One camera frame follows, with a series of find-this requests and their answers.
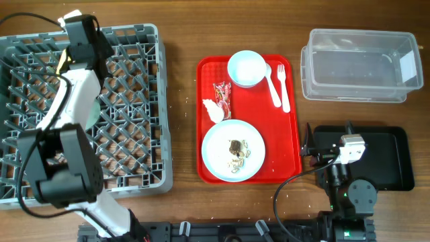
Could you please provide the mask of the white plastic spoon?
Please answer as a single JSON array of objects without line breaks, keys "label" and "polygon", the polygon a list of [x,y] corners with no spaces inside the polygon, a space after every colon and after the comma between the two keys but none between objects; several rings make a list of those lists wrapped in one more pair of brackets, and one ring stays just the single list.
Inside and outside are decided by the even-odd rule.
[{"label": "white plastic spoon", "polygon": [[277,94],[277,91],[275,89],[273,81],[271,80],[271,67],[268,63],[266,63],[265,78],[267,80],[267,84],[269,87],[269,92],[270,92],[270,96],[271,96],[273,105],[276,108],[280,108],[282,106],[282,101],[281,101],[279,95]]}]

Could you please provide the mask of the white plastic fork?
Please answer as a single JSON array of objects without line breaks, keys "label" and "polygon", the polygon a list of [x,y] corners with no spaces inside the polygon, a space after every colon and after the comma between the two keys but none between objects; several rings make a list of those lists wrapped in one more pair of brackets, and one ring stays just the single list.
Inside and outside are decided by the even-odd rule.
[{"label": "white plastic fork", "polygon": [[290,101],[288,97],[288,90],[286,87],[286,70],[284,65],[278,65],[277,66],[277,78],[279,82],[281,83],[281,90],[282,90],[282,110],[285,113],[290,113],[291,107],[290,107]]}]

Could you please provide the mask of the light blue plate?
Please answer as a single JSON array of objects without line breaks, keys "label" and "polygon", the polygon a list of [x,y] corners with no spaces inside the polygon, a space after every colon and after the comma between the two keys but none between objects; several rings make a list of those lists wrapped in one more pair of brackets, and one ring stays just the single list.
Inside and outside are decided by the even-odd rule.
[{"label": "light blue plate", "polygon": [[[246,140],[251,154],[243,168],[232,173],[228,168],[229,140]],[[223,182],[244,182],[262,168],[266,150],[265,142],[259,131],[242,120],[222,121],[209,129],[201,146],[201,155],[208,171]]]}]

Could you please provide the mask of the white napkin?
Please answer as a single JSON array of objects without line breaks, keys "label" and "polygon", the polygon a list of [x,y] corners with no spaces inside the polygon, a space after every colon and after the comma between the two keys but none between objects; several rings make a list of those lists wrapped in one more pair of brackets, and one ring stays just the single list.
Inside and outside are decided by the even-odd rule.
[{"label": "white napkin", "polygon": [[208,115],[215,124],[224,120],[224,111],[221,107],[219,107],[214,101],[211,99],[203,99],[202,100]]}]

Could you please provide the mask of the light blue bowl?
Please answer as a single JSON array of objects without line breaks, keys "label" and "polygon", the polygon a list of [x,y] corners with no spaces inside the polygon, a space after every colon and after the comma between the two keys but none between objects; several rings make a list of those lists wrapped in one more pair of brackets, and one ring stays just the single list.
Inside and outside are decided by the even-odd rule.
[{"label": "light blue bowl", "polygon": [[229,58],[227,71],[235,85],[251,88],[265,77],[266,62],[260,54],[252,50],[242,50]]}]

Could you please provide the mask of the red snack wrapper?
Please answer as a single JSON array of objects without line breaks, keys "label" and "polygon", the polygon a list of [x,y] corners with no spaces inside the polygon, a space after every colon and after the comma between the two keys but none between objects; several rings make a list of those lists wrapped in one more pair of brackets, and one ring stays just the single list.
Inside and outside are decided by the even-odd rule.
[{"label": "red snack wrapper", "polygon": [[215,102],[220,107],[224,113],[224,120],[231,119],[231,108],[230,108],[230,98],[231,98],[231,83],[221,82],[215,83],[214,86],[214,96]]}]

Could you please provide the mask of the yellow plastic cup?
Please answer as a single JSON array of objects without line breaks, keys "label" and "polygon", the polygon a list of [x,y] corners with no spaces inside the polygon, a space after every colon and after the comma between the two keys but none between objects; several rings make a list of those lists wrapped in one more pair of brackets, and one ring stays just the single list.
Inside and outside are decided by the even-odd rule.
[{"label": "yellow plastic cup", "polygon": [[62,71],[68,71],[69,69],[69,63],[72,61],[71,57],[69,56],[69,52],[67,49],[64,49],[61,56],[60,56],[60,60],[56,69],[56,74],[59,75],[61,74]]}]

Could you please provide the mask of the mint green bowl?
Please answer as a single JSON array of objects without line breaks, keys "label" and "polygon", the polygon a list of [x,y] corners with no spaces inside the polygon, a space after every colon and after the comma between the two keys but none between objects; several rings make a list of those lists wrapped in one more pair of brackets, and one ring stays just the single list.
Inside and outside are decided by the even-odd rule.
[{"label": "mint green bowl", "polygon": [[99,120],[101,106],[99,101],[94,99],[92,105],[89,106],[89,104],[86,104],[83,107],[83,110],[88,113],[85,130],[89,130]]}]

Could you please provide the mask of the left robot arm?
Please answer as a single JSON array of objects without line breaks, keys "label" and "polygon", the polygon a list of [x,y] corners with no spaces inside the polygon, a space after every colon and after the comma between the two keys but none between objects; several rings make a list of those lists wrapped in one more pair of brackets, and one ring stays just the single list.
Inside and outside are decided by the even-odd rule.
[{"label": "left robot arm", "polygon": [[41,204],[76,213],[107,241],[150,241],[151,236],[131,210],[118,204],[104,188],[103,171],[86,134],[86,124],[105,78],[106,60],[114,53],[97,18],[74,10],[59,19],[69,37],[54,77],[60,87],[49,111],[33,130],[22,132],[17,148],[22,157],[16,194],[21,209],[31,216],[22,196],[27,179]]}]

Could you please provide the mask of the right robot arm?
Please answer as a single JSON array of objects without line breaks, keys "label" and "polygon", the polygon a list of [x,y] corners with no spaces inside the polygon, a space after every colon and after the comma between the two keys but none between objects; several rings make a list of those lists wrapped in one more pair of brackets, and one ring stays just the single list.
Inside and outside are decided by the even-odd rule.
[{"label": "right robot arm", "polygon": [[359,161],[366,149],[360,134],[350,122],[338,143],[329,147],[314,141],[311,127],[306,126],[302,157],[310,156],[310,166],[322,171],[331,209],[319,212],[303,232],[305,241],[375,241],[375,225],[369,219],[374,214],[377,189],[366,179],[353,178],[350,165]]}]

